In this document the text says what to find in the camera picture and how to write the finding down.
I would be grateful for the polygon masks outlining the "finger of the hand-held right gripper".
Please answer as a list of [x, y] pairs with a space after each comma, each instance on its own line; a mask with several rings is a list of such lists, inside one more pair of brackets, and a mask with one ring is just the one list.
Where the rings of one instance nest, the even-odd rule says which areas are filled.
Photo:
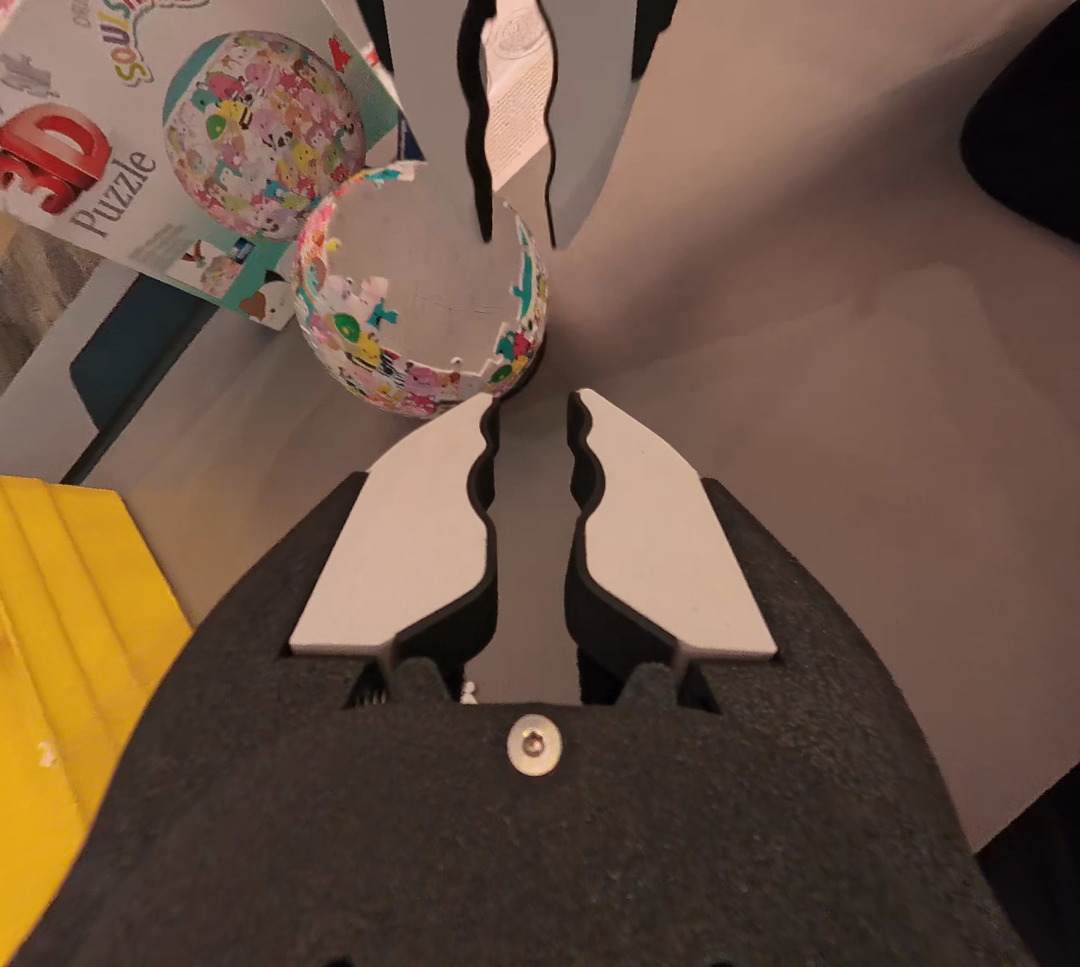
[[400, 104], [438, 189], [482, 242], [492, 239], [488, 102], [480, 37], [494, 0], [382, 0]]
[[554, 57], [546, 219], [553, 249], [569, 249], [600, 197], [637, 96], [637, 0], [537, 1]]

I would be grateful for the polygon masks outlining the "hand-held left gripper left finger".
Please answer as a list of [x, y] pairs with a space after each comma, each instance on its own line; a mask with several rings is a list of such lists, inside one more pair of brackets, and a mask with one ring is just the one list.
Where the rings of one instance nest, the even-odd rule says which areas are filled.
[[489, 394], [465, 400], [372, 464], [292, 653], [459, 668], [485, 649], [498, 614], [489, 508], [499, 408]]

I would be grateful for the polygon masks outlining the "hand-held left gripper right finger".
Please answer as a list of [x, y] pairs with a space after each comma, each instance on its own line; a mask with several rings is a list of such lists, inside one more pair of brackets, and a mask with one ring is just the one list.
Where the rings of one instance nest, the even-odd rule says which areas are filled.
[[579, 516], [565, 618], [579, 649], [606, 671], [774, 659], [696, 467], [593, 389], [569, 397], [567, 439]]

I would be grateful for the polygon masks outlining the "colourful puzzle ball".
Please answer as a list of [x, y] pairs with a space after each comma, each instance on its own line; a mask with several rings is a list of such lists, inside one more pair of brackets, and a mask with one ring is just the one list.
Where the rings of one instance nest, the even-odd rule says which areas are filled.
[[365, 169], [303, 224], [292, 301], [318, 360], [373, 407], [432, 420], [546, 337], [548, 274], [519, 212], [492, 239], [453, 215], [426, 164]]

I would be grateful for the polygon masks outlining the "black ball stand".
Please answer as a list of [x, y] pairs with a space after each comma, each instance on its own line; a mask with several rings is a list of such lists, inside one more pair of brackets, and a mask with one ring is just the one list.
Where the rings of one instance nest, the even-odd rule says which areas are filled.
[[546, 355], [546, 338], [534, 344], [534, 349], [529, 355], [522, 355], [512, 363], [505, 363], [492, 373], [492, 388], [490, 392], [494, 398], [500, 400], [512, 399], [534, 380]]

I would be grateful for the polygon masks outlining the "puzzle box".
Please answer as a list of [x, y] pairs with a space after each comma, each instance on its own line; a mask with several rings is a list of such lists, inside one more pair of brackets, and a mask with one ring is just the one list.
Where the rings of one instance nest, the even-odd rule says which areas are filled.
[[2, 212], [269, 330], [303, 220], [393, 159], [323, 0], [2, 0]]

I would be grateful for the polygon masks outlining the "yellow plastic bin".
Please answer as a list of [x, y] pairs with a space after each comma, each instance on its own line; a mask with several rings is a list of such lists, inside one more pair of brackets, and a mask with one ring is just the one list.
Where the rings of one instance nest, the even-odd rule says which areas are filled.
[[2, 965], [59, 892], [191, 634], [119, 494], [2, 476]]

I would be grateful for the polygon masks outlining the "dark teal panel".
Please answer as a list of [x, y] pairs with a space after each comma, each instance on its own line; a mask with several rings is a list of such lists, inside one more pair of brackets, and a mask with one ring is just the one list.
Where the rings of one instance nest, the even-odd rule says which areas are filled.
[[60, 479], [81, 485], [129, 428], [218, 306], [149, 276], [137, 276], [69, 374], [94, 434]]

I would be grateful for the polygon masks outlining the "black wrist rest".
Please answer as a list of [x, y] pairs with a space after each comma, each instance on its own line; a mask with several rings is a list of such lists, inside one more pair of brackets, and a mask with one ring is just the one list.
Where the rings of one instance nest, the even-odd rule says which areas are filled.
[[978, 96], [959, 148], [985, 194], [1079, 244], [1079, 2], [1047, 24]]

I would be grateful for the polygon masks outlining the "person's dark blue clothing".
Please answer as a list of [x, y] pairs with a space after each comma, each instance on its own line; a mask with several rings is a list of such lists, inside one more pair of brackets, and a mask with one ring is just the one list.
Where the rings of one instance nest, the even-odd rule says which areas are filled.
[[1042, 966], [1079, 964], [1079, 767], [978, 851], [978, 867]]

